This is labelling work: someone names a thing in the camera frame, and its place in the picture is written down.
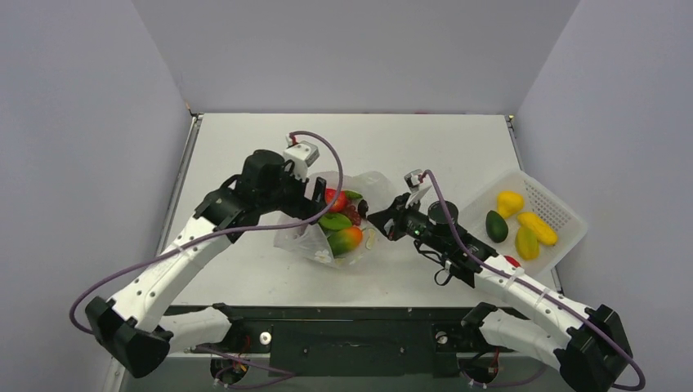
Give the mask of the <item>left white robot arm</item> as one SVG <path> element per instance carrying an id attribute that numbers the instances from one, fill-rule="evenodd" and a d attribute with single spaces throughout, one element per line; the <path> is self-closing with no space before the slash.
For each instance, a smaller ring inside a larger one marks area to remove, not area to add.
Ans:
<path id="1" fill-rule="evenodd" d="M 173 316 L 166 311 L 209 261 L 257 228 L 261 216 L 283 212 L 309 222 L 325 209 L 324 180 L 305 195 L 308 168 L 319 156 L 307 142 L 281 154 L 259 149 L 249 155 L 239 174 L 204 197 L 156 262 L 111 298 L 87 304 L 97 342 L 135 378 L 152 373 L 172 352 L 204 344 L 238 349 L 244 329 L 220 306 Z"/>

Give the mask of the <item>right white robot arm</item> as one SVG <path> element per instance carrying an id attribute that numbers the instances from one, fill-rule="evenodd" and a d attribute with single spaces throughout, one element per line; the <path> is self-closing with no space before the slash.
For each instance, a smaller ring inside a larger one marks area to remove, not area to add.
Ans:
<path id="1" fill-rule="evenodd" d="M 463 320 L 463 342 L 480 349 L 502 346 L 556 369 L 574 391 L 607 391 L 633 362 L 620 316 L 609 306 L 596 309 L 563 296 L 531 278 L 489 244 L 457 222 L 451 202 L 434 202 L 427 212 L 402 194 L 366 220 L 384 237 L 410 237 L 419 254 L 452 277 L 496 297 L 521 313 L 512 316 L 480 303 Z"/>

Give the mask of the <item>clear plastic bag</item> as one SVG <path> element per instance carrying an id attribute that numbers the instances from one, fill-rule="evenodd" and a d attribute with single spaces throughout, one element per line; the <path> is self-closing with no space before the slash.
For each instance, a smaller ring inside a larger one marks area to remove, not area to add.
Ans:
<path id="1" fill-rule="evenodd" d="M 375 254 L 380 233 L 366 220 L 388 207 L 395 188 L 378 171 L 344 176 L 335 206 L 316 224 L 282 229 L 274 247 L 333 268 L 346 268 Z"/>

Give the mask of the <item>red fake apple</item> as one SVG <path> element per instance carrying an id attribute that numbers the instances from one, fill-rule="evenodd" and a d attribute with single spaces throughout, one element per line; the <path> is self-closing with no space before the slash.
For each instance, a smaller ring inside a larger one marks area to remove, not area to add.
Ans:
<path id="1" fill-rule="evenodd" d="M 505 255 L 506 261 L 514 268 L 521 268 L 521 264 L 513 257 Z"/>

